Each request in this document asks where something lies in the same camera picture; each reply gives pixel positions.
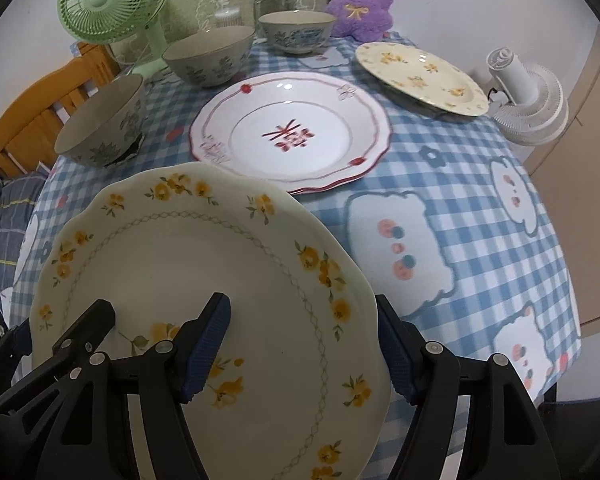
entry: floral plate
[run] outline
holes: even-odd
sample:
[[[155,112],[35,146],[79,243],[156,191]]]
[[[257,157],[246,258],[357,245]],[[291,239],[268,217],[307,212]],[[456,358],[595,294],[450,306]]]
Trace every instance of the floral plate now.
[[[191,125],[201,162],[289,193],[360,178],[389,148],[384,108],[362,88],[311,72],[252,77],[220,92]]]
[[[357,478],[390,394],[374,295],[330,232],[264,180],[190,162],[103,189],[40,274],[33,364],[97,298],[116,310],[100,349],[121,358],[173,338],[216,291],[231,323],[184,406],[209,478]],[[152,478],[138,406],[134,446]]]
[[[487,113],[487,96],[469,75],[414,46],[365,43],[358,62],[380,81],[447,112],[477,117]]]

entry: green electric fan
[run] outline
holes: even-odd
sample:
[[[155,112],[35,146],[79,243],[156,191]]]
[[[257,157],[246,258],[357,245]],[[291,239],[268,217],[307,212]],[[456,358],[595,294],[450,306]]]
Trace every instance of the green electric fan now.
[[[145,31],[152,60],[133,70],[145,77],[162,70],[167,48],[158,13],[166,0],[58,0],[64,28],[87,43],[113,43]]]

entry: yellow floral plate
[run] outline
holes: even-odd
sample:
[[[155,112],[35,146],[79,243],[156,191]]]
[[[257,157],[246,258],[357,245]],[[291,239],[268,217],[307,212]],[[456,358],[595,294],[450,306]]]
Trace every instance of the yellow floral plate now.
[[[112,358],[173,338],[213,292],[232,319],[184,407],[211,479],[355,479],[388,409],[371,287],[284,190],[200,162],[112,184],[62,229],[30,316],[33,362],[94,300],[116,310]],[[153,478],[139,404],[140,473]]]
[[[488,111],[487,96],[469,75],[417,47],[365,43],[356,59],[392,88],[436,108],[471,117]]]

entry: red-rimmed plate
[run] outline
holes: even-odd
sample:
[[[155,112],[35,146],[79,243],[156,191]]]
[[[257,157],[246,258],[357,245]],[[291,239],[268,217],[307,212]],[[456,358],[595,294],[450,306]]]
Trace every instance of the red-rimmed plate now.
[[[202,162],[289,193],[360,178],[389,148],[384,108],[362,88],[309,72],[256,76],[220,92],[189,130]]]

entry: cabinet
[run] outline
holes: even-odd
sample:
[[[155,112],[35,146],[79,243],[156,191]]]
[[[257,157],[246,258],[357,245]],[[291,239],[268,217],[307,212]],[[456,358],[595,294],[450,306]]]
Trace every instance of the cabinet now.
[[[532,175],[564,251],[583,333],[600,331],[600,76]],[[587,331],[590,325],[594,330]]]

